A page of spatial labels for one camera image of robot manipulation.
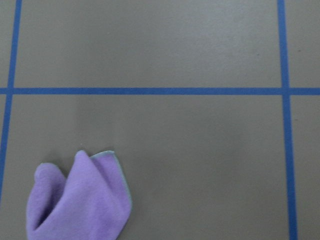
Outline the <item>purple cloth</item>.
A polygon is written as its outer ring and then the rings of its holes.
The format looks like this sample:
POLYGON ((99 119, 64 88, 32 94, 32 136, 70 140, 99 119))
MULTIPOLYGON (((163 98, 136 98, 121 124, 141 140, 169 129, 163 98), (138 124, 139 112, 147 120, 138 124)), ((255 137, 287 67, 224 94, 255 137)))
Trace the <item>purple cloth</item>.
POLYGON ((30 240, 115 240, 132 210, 132 198, 113 151, 78 151, 68 175, 40 164, 26 206, 30 240))

